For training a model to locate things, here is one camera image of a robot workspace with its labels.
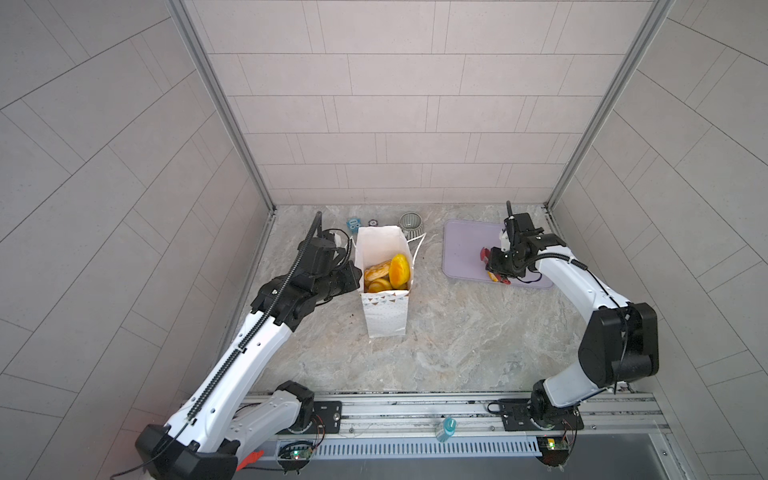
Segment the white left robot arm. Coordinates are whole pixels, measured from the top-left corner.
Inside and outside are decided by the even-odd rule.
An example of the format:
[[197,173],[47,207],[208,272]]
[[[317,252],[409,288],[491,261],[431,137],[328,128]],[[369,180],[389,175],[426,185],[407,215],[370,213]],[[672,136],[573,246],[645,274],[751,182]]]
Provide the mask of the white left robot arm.
[[252,311],[204,383],[164,424],[149,424],[135,447],[146,479],[231,479],[261,445],[309,423],[314,395],[289,381],[267,400],[241,405],[269,360],[320,304],[358,289],[348,262],[326,275],[298,270],[264,284]]

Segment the red kitchen tongs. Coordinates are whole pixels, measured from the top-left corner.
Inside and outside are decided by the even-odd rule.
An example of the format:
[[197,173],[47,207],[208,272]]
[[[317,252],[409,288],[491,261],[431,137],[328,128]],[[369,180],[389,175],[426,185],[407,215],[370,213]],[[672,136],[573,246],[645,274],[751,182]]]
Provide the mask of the red kitchen tongs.
[[490,249],[483,248],[480,253],[480,258],[483,261],[485,270],[492,282],[501,283],[505,285],[511,284],[511,281],[509,280],[509,277],[506,274],[496,271],[492,268],[492,265],[491,265],[492,252]]

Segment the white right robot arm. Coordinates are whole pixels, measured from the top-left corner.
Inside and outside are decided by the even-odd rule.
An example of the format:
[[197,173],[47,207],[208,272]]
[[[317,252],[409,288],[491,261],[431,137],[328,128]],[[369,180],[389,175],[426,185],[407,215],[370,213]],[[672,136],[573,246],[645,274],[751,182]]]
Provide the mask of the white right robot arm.
[[570,300],[586,322],[577,360],[534,384],[527,414],[534,427],[576,430],[570,422],[581,402],[619,383],[656,375],[660,368],[658,317],[603,283],[555,234],[517,232],[504,247],[484,248],[480,258],[501,283],[540,273]]

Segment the small yellow fake bread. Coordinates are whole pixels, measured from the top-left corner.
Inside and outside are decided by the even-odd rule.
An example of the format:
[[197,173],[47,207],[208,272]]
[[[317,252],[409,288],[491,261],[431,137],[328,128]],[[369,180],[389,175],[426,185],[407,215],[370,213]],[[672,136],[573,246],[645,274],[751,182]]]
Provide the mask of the small yellow fake bread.
[[411,267],[404,254],[395,255],[389,265],[389,282],[393,290],[406,290],[411,279]]

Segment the cartoon animal paper bag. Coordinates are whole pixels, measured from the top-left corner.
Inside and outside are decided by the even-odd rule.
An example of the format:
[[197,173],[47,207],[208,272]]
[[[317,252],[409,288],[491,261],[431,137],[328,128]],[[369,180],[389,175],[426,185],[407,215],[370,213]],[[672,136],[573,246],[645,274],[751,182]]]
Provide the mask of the cartoon animal paper bag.
[[[409,310],[409,295],[414,283],[415,254],[423,243],[424,236],[407,240],[398,226],[361,227],[355,243],[354,265],[363,272],[359,281],[359,297],[362,302],[367,332],[370,338],[401,336],[406,333]],[[366,279],[369,270],[380,271],[383,263],[401,256],[409,267],[409,278],[397,288],[375,289],[369,286],[374,280]]]

